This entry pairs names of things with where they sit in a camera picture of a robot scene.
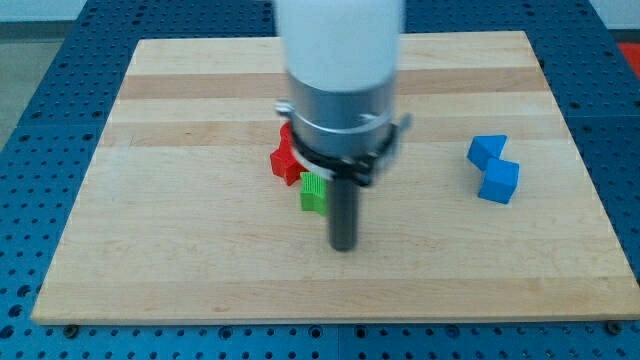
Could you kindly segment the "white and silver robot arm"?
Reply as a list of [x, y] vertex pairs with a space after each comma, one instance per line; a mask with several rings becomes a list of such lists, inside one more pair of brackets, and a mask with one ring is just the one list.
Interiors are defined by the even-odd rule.
[[297, 158], [328, 180], [368, 186], [393, 156], [402, 0], [277, 0]]

